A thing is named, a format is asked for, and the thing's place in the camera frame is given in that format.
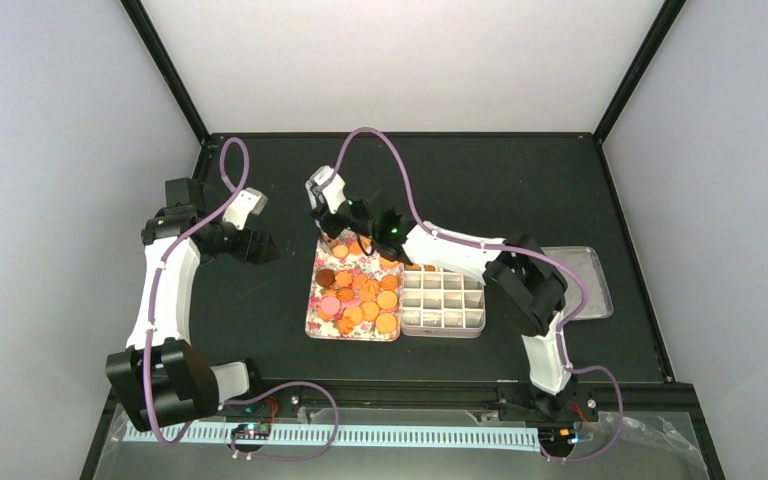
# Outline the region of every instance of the brown macaron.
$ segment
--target brown macaron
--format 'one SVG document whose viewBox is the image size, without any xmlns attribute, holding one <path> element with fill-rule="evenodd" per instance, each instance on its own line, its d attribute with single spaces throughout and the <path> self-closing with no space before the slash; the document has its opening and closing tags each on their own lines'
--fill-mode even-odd
<svg viewBox="0 0 768 480">
<path fill-rule="evenodd" d="M 320 287 L 330 287 L 334 284 L 334 270 L 323 268 L 316 272 L 316 284 Z"/>
</svg>

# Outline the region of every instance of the pink macaron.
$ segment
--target pink macaron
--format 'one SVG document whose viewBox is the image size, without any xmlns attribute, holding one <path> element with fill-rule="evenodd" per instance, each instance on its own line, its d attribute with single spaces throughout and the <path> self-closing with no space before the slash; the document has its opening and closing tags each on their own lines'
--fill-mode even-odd
<svg viewBox="0 0 768 480">
<path fill-rule="evenodd" d="M 320 305 L 320 308 L 322 308 L 322 313 L 330 316 L 334 316 L 337 314 L 337 312 L 340 311 L 340 300 L 337 299 L 337 297 L 325 297 L 322 299 L 322 304 Z"/>
</svg>

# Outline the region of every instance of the cookie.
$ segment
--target cookie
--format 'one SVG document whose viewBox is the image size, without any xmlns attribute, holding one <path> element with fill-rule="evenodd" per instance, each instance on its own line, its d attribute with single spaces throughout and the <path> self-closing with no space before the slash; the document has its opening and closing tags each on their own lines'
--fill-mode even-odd
<svg viewBox="0 0 768 480">
<path fill-rule="evenodd" d="M 360 325 L 363 321 L 363 310 L 360 307 L 349 307 L 343 310 L 343 318 L 348 318 L 353 325 Z"/>
<path fill-rule="evenodd" d="M 351 288 L 341 288 L 337 290 L 337 299 L 341 302 L 348 302 L 353 298 L 355 298 L 355 292 L 353 292 Z"/>
<path fill-rule="evenodd" d="M 352 284 L 352 272 L 343 270 L 342 272 L 338 273 L 334 279 L 337 281 L 337 285 L 341 287 L 348 287 Z"/>
<path fill-rule="evenodd" d="M 341 306 L 342 304 L 336 297 L 325 297 L 322 299 L 322 302 L 319 303 L 319 308 L 322 309 L 322 312 L 325 315 L 330 315 L 332 317 L 340 311 Z"/>
<path fill-rule="evenodd" d="M 320 287 L 330 287 L 334 283 L 334 270 L 323 268 L 316 272 L 315 280 Z"/>
<path fill-rule="evenodd" d="M 375 303 L 381 307 L 381 310 L 390 310 L 391 308 L 396 308 L 396 305 L 399 304 L 399 297 L 390 290 L 384 290 L 378 294 Z"/>
<path fill-rule="evenodd" d="M 331 255 L 334 255 L 337 258 L 346 258 L 349 256 L 349 247 L 342 244 L 337 245 L 331 249 Z"/>
<path fill-rule="evenodd" d="M 337 331 L 340 332 L 340 335 L 348 335 L 352 333 L 352 330 L 354 329 L 355 324 L 352 323 L 351 319 L 343 316 L 343 318 L 337 320 Z"/>
<path fill-rule="evenodd" d="M 328 321 L 334 318 L 333 315 L 328 315 L 327 313 L 323 312 L 321 305 L 319 307 L 316 307 L 316 315 L 325 321 Z"/>
<path fill-rule="evenodd" d="M 392 313 L 382 313 L 375 319 L 375 329 L 378 330 L 378 333 L 386 335 L 393 332 L 397 326 L 399 326 L 399 323 L 396 321 L 396 316 Z"/>
<path fill-rule="evenodd" d="M 374 280 L 369 280 L 358 289 L 358 298 L 364 302 L 374 302 L 375 297 L 378 295 L 378 282 L 372 282 L 374 282 Z"/>
<path fill-rule="evenodd" d="M 360 242 L 352 242 L 352 244 L 349 245 L 349 253 L 352 255 L 363 255 L 363 250 L 360 249 Z"/>
<path fill-rule="evenodd" d="M 359 274 L 357 277 L 354 278 L 354 280 L 352 280 L 352 288 L 357 290 L 358 288 L 360 288 L 361 285 L 366 283 L 367 280 L 369 280 L 369 277 L 367 277 L 365 273 Z"/>
<path fill-rule="evenodd" d="M 384 275 L 381 278 L 381 288 L 384 290 L 395 290 L 399 288 L 399 279 L 395 275 Z"/>
<path fill-rule="evenodd" d="M 378 308 L 378 304 L 372 302 L 366 302 L 362 304 L 360 309 L 363 311 L 363 321 L 365 322 L 371 322 L 375 320 L 378 317 L 378 312 L 381 311 L 381 309 Z"/>
<path fill-rule="evenodd" d="M 381 265 L 381 268 L 385 270 L 388 268 L 396 268 L 399 265 L 401 265 L 401 263 L 399 262 L 391 262 L 390 260 L 387 260 L 384 257 L 378 257 L 378 263 Z"/>
</svg>

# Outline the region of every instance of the wire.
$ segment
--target wire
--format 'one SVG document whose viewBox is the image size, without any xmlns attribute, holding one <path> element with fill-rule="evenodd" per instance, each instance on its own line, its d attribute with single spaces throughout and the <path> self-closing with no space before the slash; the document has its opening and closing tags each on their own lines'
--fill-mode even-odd
<svg viewBox="0 0 768 480">
<path fill-rule="evenodd" d="M 275 400 L 275 397 L 269 397 L 266 400 L 264 400 L 264 403 L 270 406 L 268 423 L 272 425 L 275 422 L 275 415 L 278 414 L 278 401 Z"/>
<path fill-rule="evenodd" d="M 263 400 L 264 398 L 269 397 L 270 395 L 272 395 L 273 393 L 275 393 L 275 392 L 277 392 L 279 390 L 283 390 L 285 388 L 290 388 L 290 387 L 308 387 L 308 388 L 312 388 L 314 390 L 318 390 L 320 393 L 325 395 L 325 397 L 328 399 L 328 402 L 331 404 L 331 408 L 334 409 L 334 430 L 331 431 L 331 435 L 328 436 L 328 440 L 325 442 L 325 445 L 320 447 L 319 450 L 317 450 L 317 451 L 315 451 L 315 452 L 313 452 L 313 453 L 311 453 L 309 455 L 304 455 L 304 456 L 301 456 L 301 457 L 286 457 L 286 456 L 283 456 L 283 455 L 266 455 L 266 454 L 263 454 L 263 453 L 252 452 L 252 453 L 247 453 L 246 454 L 247 458 L 251 459 L 251 458 L 257 457 L 257 458 L 263 458 L 265 460 L 279 460 L 279 461 L 288 461 L 288 462 L 303 462 L 305 460 L 313 460 L 314 458 L 317 458 L 317 457 L 321 456 L 329 448 L 331 448 L 331 444 L 333 444 L 334 440 L 337 439 L 337 431 L 340 428 L 340 412 L 339 412 L 339 410 L 337 410 L 337 401 L 334 400 L 334 396 L 331 395 L 328 392 L 328 390 L 325 390 L 324 388 L 320 387 L 319 385 L 317 385 L 315 383 L 304 382 L 304 381 L 282 383 L 281 385 L 278 385 L 277 387 L 271 388 L 271 389 L 267 390 L 265 393 L 262 393 L 262 394 L 260 394 L 260 395 L 258 395 L 256 397 L 254 397 L 254 398 L 250 398 L 250 399 L 247 399 L 247 400 L 233 400 L 233 399 L 226 400 L 225 404 L 226 405 L 250 405 L 252 403 L 257 403 L 257 402 Z M 238 454 L 240 452 L 237 449 L 237 439 L 238 439 L 238 437 L 239 437 L 239 435 L 234 435 L 233 437 L 231 437 L 231 445 L 230 445 L 229 448 L 231 449 L 232 452 L 234 452 L 234 455 L 236 455 L 236 454 Z"/>
<path fill-rule="evenodd" d="M 367 225 L 367 231 L 372 233 L 372 220 L 368 220 L 366 222 Z M 364 255 L 367 257 L 371 257 L 373 253 L 375 253 L 375 247 L 372 246 L 372 242 L 369 244 L 369 253 L 366 252 L 366 250 L 363 249 L 363 242 L 360 240 L 360 234 L 355 232 L 355 240 L 358 242 L 358 246 L 360 247 L 360 251 L 363 252 Z"/>
<path fill-rule="evenodd" d="M 396 161 L 396 164 L 399 167 L 399 171 L 402 174 L 402 181 L 405 184 L 405 193 L 407 195 L 408 200 L 408 206 L 410 207 L 411 214 L 413 215 L 414 220 L 416 221 L 417 226 L 421 228 L 423 231 L 428 233 L 429 235 L 434 236 L 435 238 L 439 238 L 442 240 L 446 240 L 452 243 L 455 243 L 457 245 L 463 245 L 466 247 L 473 247 L 473 248 L 479 248 L 482 250 L 493 250 L 493 251 L 505 251 L 505 252 L 512 252 L 516 254 L 525 255 L 531 258 L 534 258 L 536 260 L 540 260 L 544 263 L 547 263 L 558 270 L 560 270 L 563 273 L 566 273 L 567 276 L 569 276 L 570 279 L 572 279 L 573 282 L 578 286 L 579 290 L 581 290 L 581 302 L 576 306 L 570 313 L 568 313 L 566 316 L 564 316 L 563 319 L 561 319 L 558 322 L 558 325 L 555 327 L 555 335 L 560 337 L 560 340 L 563 340 L 563 328 L 566 326 L 567 323 L 569 323 L 573 318 L 575 318 L 576 315 L 581 313 L 582 310 L 584 310 L 585 305 L 587 304 L 588 300 L 588 294 L 587 294 L 587 287 L 584 285 L 584 282 L 581 280 L 581 278 L 575 274 L 572 270 L 570 270 L 566 265 L 558 262 L 557 260 L 547 257 L 546 255 L 535 252 L 533 250 L 527 250 L 525 248 L 521 247 L 515 247 L 511 245 L 499 245 L 499 244 L 483 244 L 479 242 L 473 242 L 470 240 L 465 240 L 462 238 L 453 237 L 451 235 L 447 235 L 444 232 L 440 232 L 437 230 L 433 230 L 430 227 L 428 227 L 425 222 L 422 220 L 422 218 L 419 216 L 419 212 L 416 209 L 416 203 L 414 202 L 413 198 L 413 190 L 411 189 L 410 185 L 410 179 L 408 178 L 408 172 L 407 168 L 405 167 L 405 162 L 402 160 L 402 156 L 399 154 L 399 151 L 396 149 L 396 146 L 393 144 L 393 142 L 387 138 L 387 136 L 381 132 L 380 130 L 377 130 L 375 128 L 371 127 L 360 127 L 349 133 L 349 135 L 346 137 L 345 140 L 343 140 L 343 145 L 340 147 L 340 153 L 337 155 L 337 161 L 334 164 L 334 171 L 331 173 L 331 176 L 320 186 L 320 188 L 327 187 L 332 181 L 334 181 L 334 178 L 337 176 L 337 172 L 340 170 L 340 166 L 343 164 L 343 160 L 346 156 L 346 150 L 349 148 L 349 144 L 351 141 L 360 135 L 361 133 L 370 133 L 376 137 L 378 137 L 384 145 L 387 146 L 387 148 L 390 150 L 390 153 L 393 155 L 393 159 Z M 558 354 L 561 359 L 561 363 L 564 366 L 564 369 L 568 370 L 569 372 L 573 374 L 583 374 L 583 373 L 589 373 L 593 371 L 601 371 L 605 373 L 608 378 L 611 379 L 611 382 L 614 384 L 614 390 L 617 393 L 617 405 L 618 405 L 618 411 L 619 411 L 619 425 L 617 425 L 617 430 L 614 432 L 613 438 L 611 438 L 611 441 L 608 442 L 605 447 L 600 449 L 599 451 L 592 453 L 590 455 L 586 455 L 584 457 L 579 457 L 576 459 L 559 459 L 558 457 L 552 457 L 545 451 L 543 451 L 543 454 L 548 458 L 549 460 L 565 460 L 568 462 L 571 461 L 581 461 L 583 459 L 590 459 L 595 458 L 604 452 L 606 452 L 613 444 L 616 442 L 616 440 L 619 438 L 620 431 L 622 430 L 622 423 L 623 423 L 623 401 L 622 401 L 622 392 L 620 391 L 619 383 L 617 382 L 616 377 L 611 373 L 610 370 L 607 368 L 601 366 L 601 365 L 594 365 L 592 367 L 586 367 L 582 369 L 575 369 L 572 367 L 572 363 L 570 362 L 569 356 L 567 354 L 566 348 L 564 347 L 564 342 L 559 341 L 558 342 Z"/>
<path fill-rule="evenodd" d="M 240 147 L 240 150 L 243 151 L 243 173 L 240 176 L 240 183 L 237 184 L 236 186 L 234 186 L 234 184 L 228 178 L 228 175 L 226 175 L 225 173 L 225 157 L 227 156 L 228 149 L 231 147 L 232 144 L 238 145 Z M 249 176 L 249 151 L 248 151 L 248 148 L 246 148 L 246 144 L 239 138 L 230 137 L 228 138 L 228 140 L 225 141 L 225 144 L 222 145 L 222 151 L 219 154 L 219 172 L 220 172 L 220 176 L 222 177 L 222 181 L 225 183 L 228 189 L 231 190 L 231 196 L 229 196 L 228 200 L 226 200 L 225 203 L 220 205 L 219 208 L 211 212 L 209 215 L 204 217 L 201 221 L 199 221 L 192 227 L 190 227 L 188 230 L 186 230 L 184 233 L 178 236 L 178 238 L 176 238 L 171 245 L 169 245 L 169 248 L 167 248 L 166 251 L 163 252 L 163 255 L 160 256 L 161 266 L 154 271 L 154 278 L 151 281 L 151 290 L 148 298 L 148 321 L 149 323 L 151 323 L 152 327 L 146 330 L 146 345 L 145 345 L 145 350 L 143 350 L 143 391 L 145 394 L 146 414 L 148 416 L 148 423 L 151 425 L 151 431 L 154 433 L 154 437 L 157 439 L 157 442 L 160 443 L 161 445 L 171 446 L 180 442 L 181 438 L 183 438 L 184 434 L 187 432 L 187 429 L 190 428 L 190 425 L 192 424 L 192 422 L 185 423 L 183 428 L 181 428 L 181 431 L 178 432 L 178 435 L 174 439 L 167 440 L 163 436 L 163 432 L 160 430 L 160 424 L 157 421 L 157 410 L 154 406 L 154 394 L 151 391 L 151 344 L 154 338 L 154 330 L 155 330 L 154 322 L 156 320 L 155 312 L 157 309 L 157 291 L 160 286 L 160 276 L 163 274 L 166 261 L 169 260 L 169 257 L 172 255 L 172 252 L 175 251 L 175 248 L 177 248 L 178 245 L 180 245 L 185 240 L 190 238 L 190 236 L 192 236 L 200 228 L 212 222 L 213 219 L 215 219 L 222 212 L 224 212 L 231 205 L 231 203 L 240 195 L 240 192 L 243 191 L 243 187 L 246 183 L 246 178 L 248 178 Z"/>
<path fill-rule="evenodd" d="M 576 457 L 576 458 L 554 457 L 552 455 L 549 455 L 549 453 L 546 450 L 544 450 L 543 447 L 540 447 L 540 453 L 542 453 L 543 456 L 546 457 L 546 459 L 549 460 L 550 462 L 579 463 L 579 462 L 586 462 L 587 460 L 593 460 L 596 457 L 600 457 L 604 455 L 608 450 L 610 450 L 611 447 L 613 447 L 614 444 L 617 443 L 617 440 L 619 440 L 620 438 L 620 432 L 622 432 L 622 426 L 623 426 L 622 392 L 620 391 L 620 384 L 619 382 L 617 382 L 617 378 L 614 377 L 614 374 L 611 373 L 610 370 L 608 370 L 607 368 L 601 365 L 593 365 L 592 367 L 585 367 L 585 368 L 574 368 L 570 371 L 577 375 L 600 371 L 604 373 L 611 380 L 611 383 L 614 384 L 614 392 L 616 392 L 617 394 L 617 420 L 618 420 L 617 429 L 614 430 L 613 436 L 611 436 L 611 439 L 608 440 L 608 443 L 606 443 L 604 447 L 600 448 L 599 450 L 596 450 L 593 453 L 584 455 L 583 457 Z"/>
<path fill-rule="evenodd" d="M 575 413 L 577 413 L 579 418 L 581 418 L 582 425 L 586 425 L 591 432 L 594 431 L 593 425 L 590 423 L 590 420 L 587 420 L 587 417 L 584 416 L 584 412 L 581 411 L 581 407 L 579 407 L 577 403 L 575 402 L 572 403 L 572 409 L 575 410 Z"/>
</svg>

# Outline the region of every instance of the red wire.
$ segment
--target red wire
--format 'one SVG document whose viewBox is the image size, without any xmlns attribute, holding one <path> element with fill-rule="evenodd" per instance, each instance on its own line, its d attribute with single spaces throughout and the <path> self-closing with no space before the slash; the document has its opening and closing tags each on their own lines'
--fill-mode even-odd
<svg viewBox="0 0 768 480">
<path fill-rule="evenodd" d="M 593 425 L 591 425 L 591 423 L 584 416 L 584 412 L 581 411 L 581 407 L 579 407 L 577 403 L 572 403 L 572 409 L 575 410 L 575 413 L 577 413 L 579 417 L 581 417 L 581 420 L 584 421 L 584 424 L 587 425 L 587 428 L 589 428 L 591 431 L 595 431 L 593 429 Z"/>
<path fill-rule="evenodd" d="M 275 415 L 278 413 L 278 402 L 274 397 L 269 397 L 265 399 L 264 402 L 268 403 L 270 406 L 271 414 L 269 415 L 269 424 L 272 425 L 272 422 L 275 421 Z"/>
</svg>

